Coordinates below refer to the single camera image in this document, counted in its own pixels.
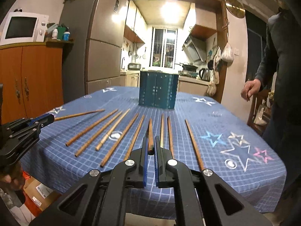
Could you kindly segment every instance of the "microwave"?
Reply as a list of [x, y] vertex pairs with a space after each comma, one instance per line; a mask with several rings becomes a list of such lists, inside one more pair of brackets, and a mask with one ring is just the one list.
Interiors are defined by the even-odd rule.
[[43, 42], [48, 19], [48, 15], [38, 13], [9, 13], [0, 39], [0, 45]]

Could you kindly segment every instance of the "orange wooden cabinet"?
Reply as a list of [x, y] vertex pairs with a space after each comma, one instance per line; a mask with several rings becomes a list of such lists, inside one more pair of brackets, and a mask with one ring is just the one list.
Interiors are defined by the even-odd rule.
[[63, 104], [62, 48], [41, 46], [0, 50], [2, 123], [35, 118]]

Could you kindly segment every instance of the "gray refrigerator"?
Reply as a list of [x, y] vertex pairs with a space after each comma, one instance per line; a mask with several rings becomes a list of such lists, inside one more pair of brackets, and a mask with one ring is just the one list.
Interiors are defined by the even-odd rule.
[[102, 79], [120, 76], [127, 9], [127, 0], [65, 3], [60, 25], [69, 27], [74, 44], [63, 53], [64, 103], [90, 93], [89, 89], [100, 90]]

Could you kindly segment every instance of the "wooden stick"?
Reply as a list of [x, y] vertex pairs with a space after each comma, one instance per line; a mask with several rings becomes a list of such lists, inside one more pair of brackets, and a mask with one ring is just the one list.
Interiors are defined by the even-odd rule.
[[111, 127], [111, 129], [107, 132], [107, 134], [102, 138], [102, 140], [99, 142], [99, 144], [95, 147], [96, 151], [98, 151], [102, 147], [102, 145], [104, 144], [104, 142], [106, 142], [106, 140], [108, 139], [108, 137], [110, 136], [112, 131], [114, 131], [114, 129], [117, 127], [117, 125], [120, 123], [120, 121], [125, 117], [125, 115], [129, 111], [130, 111], [130, 109], [128, 109], [126, 112], [124, 112], [124, 114], [122, 116], [119, 117], [119, 119], [115, 122], [115, 124]]
[[192, 133], [192, 130], [188, 124], [188, 121], [185, 119], [185, 122], [186, 122], [186, 125], [187, 125], [187, 128], [188, 128], [188, 131], [189, 131], [189, 134], [190, 134], [190, 138], [191, 138], [191, 142], [192, 142], [192, 145], [193, 145], [193, 149], [195, 150], [195, 156], [197, 157], [197, 160], [198, 160], [198, 164], [199, 164], [199, 167], [202, 170], [205, 169], [204, 167], [204, 163], [203, 163], [203, 160], [201, 158], [201, 154], [199, 152], [199, 148], [198, 148], [198, 145], [197, 145], [197, 142], [195, 142], [195, 137], [193, 136], [193, 133]]
[[109, 113], [108, 115], [100, 118], [98, 121], [94, 122], [92, 125], [88, 126], [85, 130], [83, 130], [82, 132], [76, 134], [72, 139], [70, 139], [67, 143], [66, 146], [70, 146], [75, 140], [79, 139], [82, 135], [84, 135], [85, 133], [87, 133], [88, 131], [90, 131], [93, 127], [95, 127], [96, 125], [98, 125], [100, 122], [102, 122], [103, 120], [107, 119], [110, 115], [113, 115], [116, 111], [118, 111], [118, 109], [115, 109], [114, 111], [112, 111], [111, 113]]
[[119, 143], [121, 142], [121, 140], [123, 139], [123, 137], [126, 135], [126, 133], [128, 132], [128, 130], [131, 128], [131, 126], [133, 125], [133, 123], [135, 122], [135, 120], [138, 117], [138, 113], [134, 116], [133, 119], [131, 119], [131, 121], [129, 122], [129, 124], [126, 126], [126, 128], [123, 130], [122, 135], [120, 136], [120, 138], [118, 138], [118, 140], [113, 144], [112, 148], [109, 150], [109, 152], [106, 154], [106, 156], [104, 157], [104, 159], [102, 160], [102, 162], [100, 163], [100, 167], [104, 167], [106, 165], [106, 163], [108, 162], [108, 160], [110, 159], [110, 157], [112, 156], [112, 154], [114, 153], [115, 149], [117, 148], [117, 146], [119, 145]]
[[82, 116], [82, 115], [92, 114], [92, 113], [96, 113], [96, 112], [103, 112], [103, 111], [105, 111], [105, 109], [83, 112], [83, 113], [78, 113], [78, 114], [73, 114], [73, 115], [66, 115], [66, 116], [62, 116], [62, 117], [56, 117], [54, 121], [61, 121], [61, 120], [65, 120], [65, 119], [69, 119], [69, 118], [73, 118], [73, 117], [78, 117], [78, 116]]
[[152, 124], [151, 118], [148, 123], [148, 150], [147, 150], [147, 153], [149, 155], [154, 154], [153, 124]]
[[133, 149], [133, 147], [134, 147], [134, 144], [135, 144], [135, 142], [136, 142], [136, 140], [137, 140], [139, 131], [140, 131], [140, 129], [141, 129], [143, 120], [144, 120], [144, 115], [142, 115], [142, 117], [141, 117], [141, 120], [140, 120], [140, 122], [139, 122], [139, 124], [138, 124], [138, 127], [137, 127], [137, 129], [136, 129], [136, 132], [135, 132], [135, 134], [134, 134], [134, 137], [133, 137], [133, 139], [132, 139], [132, 141], [131, 141], [131, 144], [130, 144], [130, 146], [129, 146], [129, 148], [128, 148], [128, 151], [127, 151], [126, 154], [125, 154], [125, 157], [124, 157], [123, 161], [126, 161], [126, 160], [129, 158], [130, 154], [131, 154], [131, 151], [132, 151], [132, 149]]
[[164, 115], [161, 115], [161, 130], [160, 130], [160, 147], [163, 148], [163, 139], [164, 139]]
[[170, 116], [167, 117], [167, 126], [168, 126], [168, 140], [170, 144], [171, 155], [173, 156], [173, 131], [171, 129], [171, 120]]
[[99, 134], [103, 132], [115, 119], [120, 116], [122, 111], [117, 113], [111, 120], [109, 120], [102, 128], [100, 128], [84, 145], [74, 154], [75, 157], [78, 157], [92, 142], [98, 137]]

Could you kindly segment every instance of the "tablecloth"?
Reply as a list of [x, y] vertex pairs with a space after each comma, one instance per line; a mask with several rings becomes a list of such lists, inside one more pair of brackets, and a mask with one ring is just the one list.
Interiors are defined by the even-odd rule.
[[[123, 161], [141, 116], [143, 126], [133, 149], [142, 146], [142, 139], [153, 120], [154, 136], [160, 135], [161, 114], [165, 115], [164, 145], [169, 148], [167, 121], [172, 121], [175, 159], [189, 168], [199, 170], [190, 136], [184, 119], [188, 119], [198, 144], [204, 165], [212, 169], [232, 188], [240, 193], [258, 211], [273, 211], [278, 203], [285, 182], [286, 170], [277, 154], [250, 127], [210, 97], [178, 92], [174, 110], [162, 110], [138, 105], [139, 88], [112, 87], [83, 96], [50, 111], [56, 117], [105, 108], [105, 112], [89, 114], [57, 121], [44, 127], [40, 141], [22, 158], [22, 166], [44, 185], [66, 192], [76, 181], [91, 169], [113, 169]], [[130, 112], [117, 126], [99, 152], [95, 146], [105, 135], [107, 128], [78, 157], [74, 153], [104, 123], [100, 123], [71, 146], [65, 143], [114, 109]], [[104, 168], [99, 163], [133, 116], [139, 116], [121, 141]], [[127, 211], [156, 218], [176, 218], [173, 189], [159, 189], [155, 183], [154, 157], [149, 156], [147, 186], [131, 189]]]

